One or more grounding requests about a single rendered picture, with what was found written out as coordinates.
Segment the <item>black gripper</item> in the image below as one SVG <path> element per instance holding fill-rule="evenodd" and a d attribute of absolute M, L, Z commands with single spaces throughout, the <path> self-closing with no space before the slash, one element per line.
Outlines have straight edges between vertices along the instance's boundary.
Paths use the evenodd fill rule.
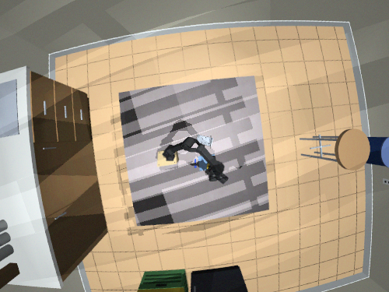
<path fill-rule="evenodd" d="M 209 180 L 210 180 L 210 181 L 217 181 L 216 178 L 217 178 L 216 176 L 212 176 L 212 175 L 210 174 L 210 172 L 209 172 Z"/>

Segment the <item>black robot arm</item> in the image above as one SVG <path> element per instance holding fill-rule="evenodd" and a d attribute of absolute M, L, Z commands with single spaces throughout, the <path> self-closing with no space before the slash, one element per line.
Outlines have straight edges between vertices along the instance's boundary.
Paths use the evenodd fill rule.
<path fill-rule="evenodd" d="M 197 148 L 192 148 L 192 146 L 197 143 Z M 177 145 L 169 145 L 162 153 L 163 157 L 166 157 L 166 161 L 173 161 L 175 157 L 175 153 L 179 150 L 187 150 L 188 152 L 196 152 L 200 153 L 200 155 L 208 162 L 211 166 L 208 169 L 208 172 L 212 176 L 216 176 L 217 180 L 221 182 L 223 185 L 228 181 L 228 177 L 223 174 L 223 163 L 217 161 L 211 153 L 205 148 L 203 144 L 201 144 L 197 139 L 192 137 L 187 137 L 183 142 L 178 143 Z"/>

